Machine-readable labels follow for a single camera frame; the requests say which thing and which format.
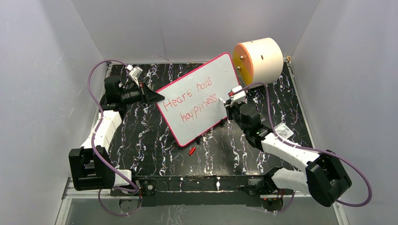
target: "cylindrical container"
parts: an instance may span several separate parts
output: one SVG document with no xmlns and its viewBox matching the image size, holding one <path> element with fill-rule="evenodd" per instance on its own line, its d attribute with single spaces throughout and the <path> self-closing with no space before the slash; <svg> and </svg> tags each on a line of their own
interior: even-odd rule
<svg viewBox="0 0 398 225">
<path fill-rule="evenodd" d="M 237 44 L 232 61 L 246 85 L 275 82 L 283 68 L 282 51 L 269 37 Z"/>
</svg>

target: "white wall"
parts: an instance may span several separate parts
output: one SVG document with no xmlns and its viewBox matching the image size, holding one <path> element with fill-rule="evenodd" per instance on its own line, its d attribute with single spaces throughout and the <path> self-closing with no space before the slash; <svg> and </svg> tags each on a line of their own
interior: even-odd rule
<svg viewBox="0 0 398 225">
<path fill-rule="evenodd" d="M 292 57 L 315 145 L 369 178 L 368 206 L 345 207 L 352 225 L 397 224 L 398 2 L 323 0 Z M 367 190 L 350 170 L 347 202 Z"/>
<path fill-rule="evenodd" d="M 207 61 L 271 37 L 293 53 L 320 0 L 72 0 L 104 58 Z"/>
<path fill-rule="evenodd" d="M 102 56 L 69 0 L 0 3 L 0 224 L 54 224 Z M 93 82 L 99 96 L 104 68 Z"/>
</svg>

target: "black bracket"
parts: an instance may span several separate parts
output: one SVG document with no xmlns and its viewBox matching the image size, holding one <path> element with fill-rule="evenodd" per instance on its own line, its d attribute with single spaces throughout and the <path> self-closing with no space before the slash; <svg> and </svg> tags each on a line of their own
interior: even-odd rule
<svg viewBox="0 0 398 225">
<path fill-rule="evenodd" d="M 96 149 L 111 164 L 105 148 L 97 146 Z M 78 191 L 110 189 L 115 183 L 115 172 L 98 158 L 93 149 L 72 149 L 69 152 L 69 164 L 73 185 Z"/>
<path fill-rule="evenodd" d="M 326 154 L 308 163 L 306 175 L 310 194 L 326 207 L 330 207 L 352 185 L 340 160 Z"/>
<path fill-rule="evenodd" d="M 197 136 L 197 137 L 195 138 L 195 142 L 196 142 L 196 144 L 200 144 L 200 136 Z"/>
</svg>

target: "red marker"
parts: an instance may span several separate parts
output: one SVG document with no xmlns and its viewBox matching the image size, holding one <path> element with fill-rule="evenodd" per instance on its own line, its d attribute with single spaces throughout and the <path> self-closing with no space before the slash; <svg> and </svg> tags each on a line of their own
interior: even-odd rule
<svg viewBox="0 0 398 225">
<path fill-rule="evenodd" d="M 189 155 L 191 156 L 195 152 L 195 150 L 196 150 L 195 147 L 191 148 L 191 151 L 189 152 Z"/>
</svg>

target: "purple cable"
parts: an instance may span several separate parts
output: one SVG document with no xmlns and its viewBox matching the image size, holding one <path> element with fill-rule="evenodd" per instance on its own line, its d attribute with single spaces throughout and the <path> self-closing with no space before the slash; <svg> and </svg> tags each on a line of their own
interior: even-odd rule
<svg viewBox="0 0 398 225">
<path fill-rule="evenodd" d="M 128 215 L 130 215 L 130 214 L 133 214 L 133 213 L 135 213 L 138 209 L 140 209 L 141 207 L 138 207 L 138 208 L 136 208 L 135 210 L 133 210 L 133 211 L 131 211 L 131 212 L 128 212 L 128 213 L 123 213 L 123 214 L 120 214 L 120 213 L 115 213 L 115 212 L 112 212 L 111 210 L 109 210 L 109 209 L 107 209 L 106 207 L 105 207 L 105 205 L 104 205 L 104 203 L 102 203 L 102 201 L 101 201 L 101 197 L 100 197 L 100 195 L 101 195 L 101 191 L 102 191 L 102 189 L 100 189 L 99 190 L 99 192 L 98 192 L 98 200 L 99 200 L 99 204 L 101 205 L 101 207 L 107 212 L 107 213 L 109 213 L 109 214 L 112 214 L 112 215 L 114 215 L 114 216 L 118 216 L 118 217 L 125 217 L 125 216 L 128 216 Z"/>
<path fill-rule="evenodd" d="M 267 88 L 268 85 L 267 85 L 267 84 L 262 83 L 262 82 L 252 83 L 252 84 L 250 84 L 250 85 L 248 85 L 248 86 L 242 88 L 241 90 L 235 92 L 235 94 L 237 94 L 237 93 L 239 93 L 239 92 L 241 92 L 241 91 L 247 90 L 247 89 L 249 89 L 251 86 L 256 85 L 256 84 L 262 84 L 262 85 L 264 85 L 264 87 L 265 87 L 265 92 L 266 92 L 266 94 L 267 94 L 268 118 L 269 118 L 269 122 L 270 122 L 270 124 L 271 124 L 272 131 L 274 132 L 274 134 L 276 135 L 276 137 L 277 137 L 279 140 L 283 141 L 283 143 L 285 143 L 285 144 L 287 144 L 287 145 L 289 145 L 289 146 L 291 146 L 291 147 L 294 147 L 295 144 L 292 144 L 292 143 L 290 143 L 290 142 L 287 142 L 287 141 L 284 140 L 281 136 L 279 136 L 279 134 L 275 131 L 274 124 L 272 123 L 271 109 L 270 109 L 270 100 L 269 100 L 269 93 L 268 93 L 268 88 Z M 337 200 L 338 203 L 343 204 L 343 205 L 346 205 L 346 206 L 351 206 L 351 207 L 361 207 L 361 206 L 367 205 L 367 204 L 370 202 L 370 200 L 372 199 L 372 196 L 373 196 L 373 192 L 372 192 L 372 187 L 370 186 L 369 180 L 366 178 L 366 176 L 363 174 L 363 172 L 362 172 L 361 170 L 359 170 L 356 166 L 354 166 L 354 164 L 352 164 L 350 161 L 348 161 L 347 159 L 345 159 L 345 158 L 343 158 L 343 157 L 341 157 L 341 156 L 336 155 L 335 153 L 331 153 L 331 152 L 328 152 L 328 151 L 325 151 L 325 150 L 322 150 L 322 149 L 309 148 L 309 147 L 304 147 L 304 146 L 297 146 L 296 148 L 297 148 L 297 149 L 303 149 L 303 150 L 309 150 L 309 151 L 317 151 L 317 152 L 321 152 L 321 153 L 323 153 L 323 154 L 327 154 L 327 155 L 336 157 L 336 158 L 340 159 L 341 161 L 347 163 L 347 165 L 349 165 L 352 169 L 354 169 L 354 170 L 362 177 L 363 181 L 365 182 L 365 184 L 366 184 L 366 186 L 367 186 L 367 190 L 368 190 L 367 199 L 366 199 L 364 202 L 358 203 L 358 204 L 354 204 L 354 203 L 345 203 L 345 202 L 342 202 L 342 201 L 340 201 L 340 200 Z"/>
<path fill-rule="evenodd" d="M 91 91 L 91 85 L 90 85 L 91 76 L 92 76 L 94 70 L 95 70 L 99 65 L 101 65 L 101 64 L 104 63 L 104 62 L 109 62 L 109 61 L 116 61 L 116 62 L 122 63 L 124 66 L 127 66 L 126 63 L 121 62 L 121 61 L 118 61 L 118 60 L 103 60 L 103 61 L 99 62 L 97 65 L 95 65 L 94 68 L 92 68 L 92 70 L 91 70 L 91 72 L 90 72 L 90 74 L 89 74 L 89 76 L 88 76 L 88 79 L 87 79 L 88 91 L 89 91 L 91 97 L 93 98 L 94 102 L 95 102 L 95 103 L 97 104 L 97 106 L 99 107 L 99 112 L 101 113 L 101 118 L 99 119 L 99 122 L 98 122 L 97 126 L 94 128 L 94 132 L 92 133 L 91 146 L 92 146 L 92 149 L 94 150 L 95 154 L 97 155 L 97 157 L 98 157 L 107 167 L 109 167 L 113 172 L 115 172 L 117 175 L 119 175 L 121 178 L 123 178 L 125 181 L 127 181 L 131 186 L 133 186 L 134 189 L 127 189 L 127 188 L 122 188 L 122 187 L 115 187 L 115 188 L 116 188 L 116 189 L 119 189 L 119 190 L 124 190 L 124 191 L 128 191 L 128 192 L 137 193 L 137 192 L 139 191 L 138 187 L 137 187 L 131 180 L 129 180 L 126 176 L 124 176 L 121 172 L 119 172 L 118 170 L 116 170 L 110 163 L 108 163 L 108 162 L 100 155 L 100 153 L 98 152 L 98 150 L 95 148 L 95 145 L 94 145 L 95 135 L 96 135 L 96 133 L 97 133 L 97 131 L 98 131 L 98 129 L 99 129 L 99 127 L 100 127 L 100 125 L 101 125 L 103 119 L 104 119 L 104 110 L 102 109 L 101 104 L 98 102 L 98 100 L 95 98 L 94 94 L 93 94 L 92 91 Z M 135 211 L 137 210 L 137 209 L 136 209 L 136 210 L 132 211 L 131 213 L 126 213 L 126 214 L 117 214 L 117 213 L 113 213 L 113 212 L 111 212 L 110 210 L 108 210 L 107 208 L 105 208 L 104 204 L 102 204 L 102 201 L 101 201 L 101 198 L 100 198 L 100 193 L 101 193 L 101 190 L 99 190 L 99 192 L 98 192 L 98 201 L 99 201 L 100 205 L 102 206 L 102 208 L 103 208 L 105 211 L 107 211 L 108 213 L 110 213 L 110 214 L 112 214 L 112 215 L 115 215 L 115 216 L 128 216 L 129 214 L 131 214 L 131 213 L 133 213 L 133 212 L 135 212 Z"/>
</svg>

